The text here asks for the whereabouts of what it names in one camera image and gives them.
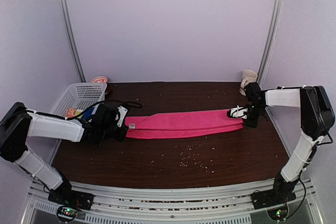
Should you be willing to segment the orange bunny towel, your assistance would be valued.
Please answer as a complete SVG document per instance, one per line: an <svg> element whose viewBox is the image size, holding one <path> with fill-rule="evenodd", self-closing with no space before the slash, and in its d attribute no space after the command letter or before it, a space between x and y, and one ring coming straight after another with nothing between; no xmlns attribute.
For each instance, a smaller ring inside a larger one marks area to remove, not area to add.
<svg viewBox="0 0 336 224"><path fill-rule="evenodd" d="M69 108L67 111L66 111L66 114L65 114L65 117L66 118L73 118L75 117L77 114L77 110L74 109L74 108Z"/></svg>

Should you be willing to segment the pink towel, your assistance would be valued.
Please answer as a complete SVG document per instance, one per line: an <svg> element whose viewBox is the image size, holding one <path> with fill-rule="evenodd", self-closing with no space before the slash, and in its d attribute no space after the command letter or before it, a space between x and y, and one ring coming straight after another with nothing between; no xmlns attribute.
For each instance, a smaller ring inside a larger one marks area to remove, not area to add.
<svg viewBox="0 0 336 224"><path fill-rule="evenodd" d="M228 110L157 113L125 119L128 138L160 140L226 133L243 128L243 120L229 118Z"/></svg>

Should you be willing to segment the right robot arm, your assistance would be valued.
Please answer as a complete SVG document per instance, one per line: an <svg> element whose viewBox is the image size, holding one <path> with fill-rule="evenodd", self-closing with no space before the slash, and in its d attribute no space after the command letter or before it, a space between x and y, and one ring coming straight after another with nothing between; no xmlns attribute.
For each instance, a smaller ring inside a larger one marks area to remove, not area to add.
<svg viewBox="0 0 336 224"><path fill-rule="evenodd" d="M323 86L278 87L262 90L258 83L252 82L244 87L249 101L244 124L258 125L258 119L267 107L297 108L300 111L300 137L289 161L274 180L269 199L279 204L292 194L296 184L307 166L312 162L323 139L335 123L335 113Z"/></svg>

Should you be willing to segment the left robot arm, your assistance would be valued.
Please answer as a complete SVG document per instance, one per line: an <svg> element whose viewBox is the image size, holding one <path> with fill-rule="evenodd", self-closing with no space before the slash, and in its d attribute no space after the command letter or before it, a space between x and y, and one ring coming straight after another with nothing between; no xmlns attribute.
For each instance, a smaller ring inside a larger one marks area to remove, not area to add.
<svg viewBox="0 0 336 224"><path fill-rule="evenodd" d="M14 103L1 119L1 158L42 182L64 205L71 205L76 197L69 180L29 144L31 140L63 140L98 145L102 140L122 141L126 137L125 120L129 111L126 104L113 106L100 101L92 108L89 116L81 112L65 117L30 110L21 102Z"/></svg>

